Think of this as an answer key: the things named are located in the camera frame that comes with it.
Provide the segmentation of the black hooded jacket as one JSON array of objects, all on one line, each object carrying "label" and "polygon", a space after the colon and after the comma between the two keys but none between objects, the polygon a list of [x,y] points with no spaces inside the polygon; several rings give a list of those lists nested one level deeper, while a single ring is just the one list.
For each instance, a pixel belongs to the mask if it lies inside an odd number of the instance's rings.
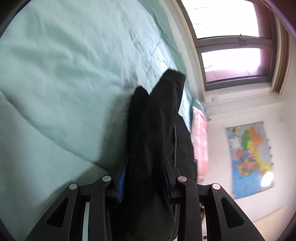
[{"label": "black hooded jacket", "polygon": [[179,115],[185,75],[167,70],[152,92],[138,87],[131,99],[125,143],[125,189],[121,203],[113,199],[113,240],[174,240],[180,207],[168,202],[166,157],[181,175],[195,180],[190,133]]}]

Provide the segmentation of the pink patterned pillow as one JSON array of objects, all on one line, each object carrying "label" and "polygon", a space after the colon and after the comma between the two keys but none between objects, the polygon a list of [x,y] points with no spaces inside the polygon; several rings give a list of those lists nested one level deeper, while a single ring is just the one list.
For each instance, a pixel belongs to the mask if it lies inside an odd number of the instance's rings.
[{"label": "pink patterned pillow", "polygon": [[194,149],[194,160],[197,165],[197,182],[204,181],[208,169],[208,138],[207,119],[203,112],[193,107],[192,120],[192,144]]}]

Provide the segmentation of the teal quilted bed cover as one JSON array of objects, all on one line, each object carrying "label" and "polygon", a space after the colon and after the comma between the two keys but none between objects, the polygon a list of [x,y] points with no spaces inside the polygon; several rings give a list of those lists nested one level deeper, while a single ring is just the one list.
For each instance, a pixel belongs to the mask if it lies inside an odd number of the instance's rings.
[{"label": "teal quilted bed cover", "polygon": [[31,1],[1,37],[1,220],[15,240],[123,157],[137,86],[186,73],[170,1]]}]

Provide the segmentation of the dark framed window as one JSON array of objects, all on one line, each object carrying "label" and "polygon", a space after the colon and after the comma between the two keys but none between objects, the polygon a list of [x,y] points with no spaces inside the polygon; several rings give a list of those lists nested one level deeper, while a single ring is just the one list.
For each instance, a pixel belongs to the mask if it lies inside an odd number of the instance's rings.
[{"label": "dark framed window", "polygon": [[178,1],[193,40],[205,91],[270,83],[277,37],[263,1]]}]

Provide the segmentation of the colourful wall map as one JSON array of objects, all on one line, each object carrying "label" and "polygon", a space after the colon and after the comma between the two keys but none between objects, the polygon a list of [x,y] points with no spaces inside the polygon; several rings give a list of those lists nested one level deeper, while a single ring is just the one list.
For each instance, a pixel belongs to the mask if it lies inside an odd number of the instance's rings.
[{"label": "colourful wall map", "polygon": [[226,129],[232,170],[232,197],[240,199],[274,185],[272,155],[264,122]]}]

